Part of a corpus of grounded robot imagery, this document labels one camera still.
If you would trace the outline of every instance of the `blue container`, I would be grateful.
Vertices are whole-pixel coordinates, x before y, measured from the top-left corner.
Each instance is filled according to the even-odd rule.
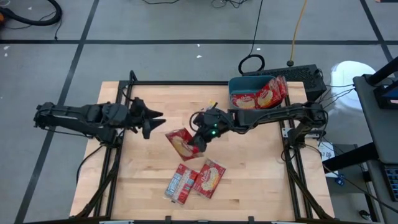
[[[228,82],[229,104],[232,109],[239,109],[232,104],[232,94],[257,93],[274,77],[270,75],[235,77]]]

